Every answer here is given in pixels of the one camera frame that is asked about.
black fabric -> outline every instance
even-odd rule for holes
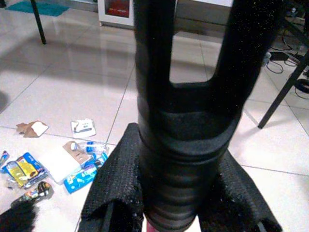
[[[116,202],[113,214],[118,216],[112,217],[109,231],[141,231],[139,139],[138,125],[129,124],[91,186],[79,232],[99,232],[100,219],[104,218],[110,202]],[[281,231],[254,182],[229,152],[222,159],[219,174],[206,199],[198,213],[203,232],[253,232],[259,231],[258,223],[262,223],[267,232]]]

